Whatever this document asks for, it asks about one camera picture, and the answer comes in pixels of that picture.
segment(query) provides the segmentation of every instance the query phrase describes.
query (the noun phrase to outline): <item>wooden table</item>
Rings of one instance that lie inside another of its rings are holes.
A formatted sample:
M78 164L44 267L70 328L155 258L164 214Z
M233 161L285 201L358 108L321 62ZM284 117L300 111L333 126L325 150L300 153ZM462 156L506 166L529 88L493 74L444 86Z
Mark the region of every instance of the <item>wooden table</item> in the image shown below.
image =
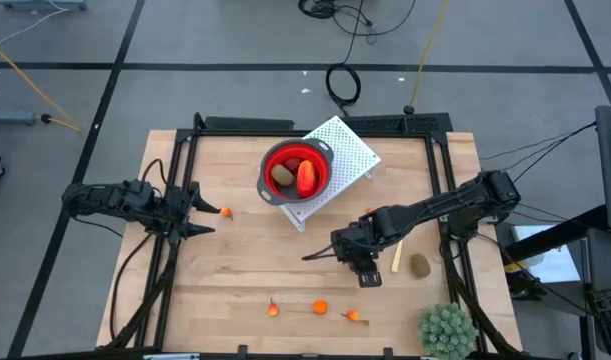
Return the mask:
M150 132L141 171L155 158L162 159L168 168L174 135L174 131ZM460 184L480 170L474 138L469 133L448 135L454 176ZM217 231L181 245L164 350L233 353L239 344L246 344L251 353L379 355L384 347L392 347L396 355L423 354L417 337L419 310L449 302L436 221L416 226L404 239L399 273L389 270L395 247L381 254L378 264L383 286L379 288L360 289L356 275L334 258L300 258L329 245L331 230L346 227L368 207L409 204L430 197L424 142L364 139L382 158L373 180L357 181L310 217L307 230L301 234L280 209L266 204L256 191L261 159L281 140L199 138L193 179L200 181L203 198L216 207L231 208L234 220L192 214L193 223ZM441 187L446 189L440 150L437 147L435 151ZM150 172L148 180L164 188L157 171ZM494 236L489 226L480 231ZM127 225L117 269L143 237L140 225ZM152 246L153 240L123 274L117 330L142 300ZM473 239L469 250L481 307L508 342L520 349L498 248ZM431 274L427 278L415 279L409 271L409 258L414 253L422 253L429 260ZM270 298L280 307L277 318L267 315ZM327 315L312 313L312 302L317 299L329 303ZM109 301L98 344L109 342ZM158 309L155 305L151 311L146 344L152 343ZM353 323L340 315L349 309L359 310L362 320Z

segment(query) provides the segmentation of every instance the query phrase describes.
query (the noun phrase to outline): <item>spiky green ball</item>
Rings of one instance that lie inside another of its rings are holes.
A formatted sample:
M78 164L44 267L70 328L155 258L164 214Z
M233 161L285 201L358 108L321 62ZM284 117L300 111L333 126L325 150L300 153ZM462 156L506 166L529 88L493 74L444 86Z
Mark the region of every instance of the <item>spiky green ball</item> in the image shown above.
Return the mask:
M456 304L438 304L421 311L418 336L428 354L441 360L462 360L472 352L478 331Z

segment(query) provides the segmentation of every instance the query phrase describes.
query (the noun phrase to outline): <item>carrot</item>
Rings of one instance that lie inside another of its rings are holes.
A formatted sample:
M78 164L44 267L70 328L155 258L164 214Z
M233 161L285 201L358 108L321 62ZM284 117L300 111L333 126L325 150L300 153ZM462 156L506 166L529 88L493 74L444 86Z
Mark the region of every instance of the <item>carrot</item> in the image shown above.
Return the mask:
M316 169L314 168L314 164L309 160L305 160L298 165L296 191L298 195L303 198L314 195L316 191Z
M234 215L232 215L232 209L230 208L222 208L221 209L221 215L224 217L228 217L232 220L234 220Z
M346 314L341 314L341 315L345 316L348 320L351 320L351 321L359 320L359 314L358 314L358 311L356 310L350 310Z
M314 306L312 310L314 310L314 314L324 315L325 313L327 313L327 302L323 300L314 301Z
M278 316L278 305L274 304L272 298L269 298L269 308L267 309L267 313L270 317Z

